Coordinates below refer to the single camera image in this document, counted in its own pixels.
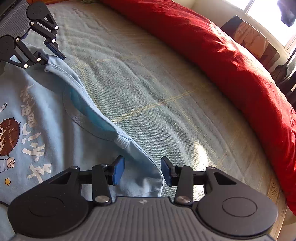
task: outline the sunlight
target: sunlight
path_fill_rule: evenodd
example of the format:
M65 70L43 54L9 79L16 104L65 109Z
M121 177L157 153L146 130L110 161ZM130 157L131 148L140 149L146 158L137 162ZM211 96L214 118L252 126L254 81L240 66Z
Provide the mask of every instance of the sunlight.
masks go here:
M195 171L205 171L206 167L213 166L209 160L207 151L200 143L194 143L195 158L193 159L192 168ZM205 195L203 185L195 185L193 188L194 201L200 200Z
M255 0L248 15L259 22L275 38L285 46L296 33L296 23L288 27L281 21L281 11L278 0Z
M236 7L239 7L241 10L244 10L246 8L246 6L248 5L248 3L250 2L250 0L227 0L228 2L230 2L231 4L233 4Z

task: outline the cartoon boy face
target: cartoon boy face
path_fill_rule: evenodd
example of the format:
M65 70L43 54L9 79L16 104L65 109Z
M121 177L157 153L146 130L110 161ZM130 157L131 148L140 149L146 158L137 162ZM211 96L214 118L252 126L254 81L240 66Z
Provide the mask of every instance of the cartoon boy face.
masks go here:
M0 124L0 156L9 155L20 137L20 123L14 118Z

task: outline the bed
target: bed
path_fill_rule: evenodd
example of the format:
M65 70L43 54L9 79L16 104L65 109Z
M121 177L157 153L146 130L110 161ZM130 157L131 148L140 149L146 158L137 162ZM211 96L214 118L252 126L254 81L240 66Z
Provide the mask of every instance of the bed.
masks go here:
M215 166L268 195L279 210L270 231L277 239L287 209L283 191L252 128L209 78L101 3L65 1L48 8L59 25L65 62L100 111L159 167L162 156L200 171ZM25 41L44 47L33 32ZM162 196L174 191L164 187ZM203 195L203 187L195 186L195 200Z

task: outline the wall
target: wall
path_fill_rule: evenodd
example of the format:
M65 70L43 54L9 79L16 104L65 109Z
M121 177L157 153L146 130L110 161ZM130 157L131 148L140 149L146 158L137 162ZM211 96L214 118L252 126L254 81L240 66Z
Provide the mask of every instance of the wall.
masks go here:
M292 213L292 211L288 208L286 215L285 215L285 220L283 223L283 226L289 225L292 223L296 223L296 216Z
M282 226L277 241L295 241L296 239L296 223Z
M255 20L245 15L243 11L226 0L174 0L175 2L191 8L195 12L205 16L209 20L211 20L218 27L222 27L229 19L233 16L237 15L258 31L260 31L268 41L274 46L274 48L279 52L280 58L271 67L270 71L274 70L274 68L279 64L284 64L289 55L285 51L284 47L277 41L277 39L270 34L264 27L258 24Z

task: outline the black circular pad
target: black circular pad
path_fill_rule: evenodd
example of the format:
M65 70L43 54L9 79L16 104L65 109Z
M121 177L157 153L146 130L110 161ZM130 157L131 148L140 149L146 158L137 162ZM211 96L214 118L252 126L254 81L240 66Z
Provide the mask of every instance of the black circular pad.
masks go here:
M233 238L258 236L272 227L278 211L268 197L218 169L206 172L209 188L197 213L208 227Z
M2 59L10 59L15 51L14 40L11 36L5 35L0 38L0 56Z
M223 202L223 210L234 217L245 218L257 211L257 205L252 200L244 197L232 197Z
M33 237L56 237L75 229L86 218L87 201L65 185L37 186L14 199L8 219L16 233Z
M35 2L27 8L27 17L31 20L44 19L48 8L43 2Z

